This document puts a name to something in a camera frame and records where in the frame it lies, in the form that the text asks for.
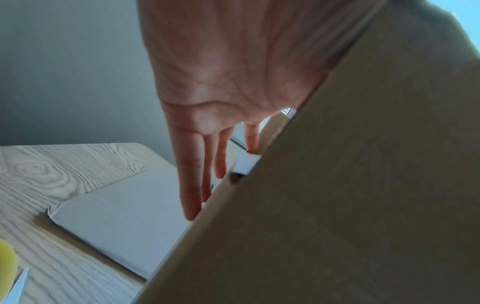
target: hand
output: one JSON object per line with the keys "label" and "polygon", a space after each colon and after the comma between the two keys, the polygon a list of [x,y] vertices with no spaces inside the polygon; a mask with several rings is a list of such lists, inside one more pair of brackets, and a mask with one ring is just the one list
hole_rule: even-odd
{"label": "hand", "polygon": [[297,108],[382,0],[138,0],[186,219],[227,172],[234,127]]}

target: brown cardboard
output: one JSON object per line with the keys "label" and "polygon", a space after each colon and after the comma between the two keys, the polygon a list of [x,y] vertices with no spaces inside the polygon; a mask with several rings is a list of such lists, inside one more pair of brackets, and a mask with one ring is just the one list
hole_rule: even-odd
{"label": "brown cardboard", "polygon": [[453,18],[388,4],[134,303],[478,302],[479,84]]}
{"label": "brown cardboard", "polygon": [[48,209],[58,226],[143,278],[187,229],[177,173],[159,166]]}

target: white wall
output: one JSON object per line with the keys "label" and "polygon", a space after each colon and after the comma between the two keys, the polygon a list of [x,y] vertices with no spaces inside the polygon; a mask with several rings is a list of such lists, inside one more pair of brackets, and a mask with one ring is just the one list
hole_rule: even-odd
{"label": "white wall", "polygon": [[0,145],[140,142],[174,162],[134,0],[0,0]]}

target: wood grain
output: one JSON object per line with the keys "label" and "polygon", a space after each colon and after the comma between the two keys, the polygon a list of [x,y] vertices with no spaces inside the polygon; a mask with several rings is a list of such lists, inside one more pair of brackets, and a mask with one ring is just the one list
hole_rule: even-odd
{"label": "wood grain", "polygon": [[54,227],[45,210],[155,166],[140,144],[0,147],[0,238],[31,272],[21,304],[130,303],[143,281]]}

